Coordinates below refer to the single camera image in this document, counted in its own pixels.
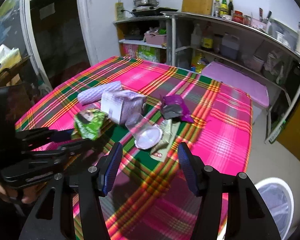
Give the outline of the person left hand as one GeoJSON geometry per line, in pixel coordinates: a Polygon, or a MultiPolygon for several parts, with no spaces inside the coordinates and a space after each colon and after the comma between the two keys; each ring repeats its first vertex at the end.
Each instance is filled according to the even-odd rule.
{"type": "MultiPolygon", "coordinates": [[[[31,204],[32,202],[37,200],[39,195],[42,193],[44,187],[45,183],[41,183],[38,185],[24,188],[24,195],[21,202],[24,204],[31,204]]],[[[11,198],[17,197],[17,195],[18,193],[15,189],[0,184],[0,199],[2,199],[3,201],[10,203],[11,198]]]]}

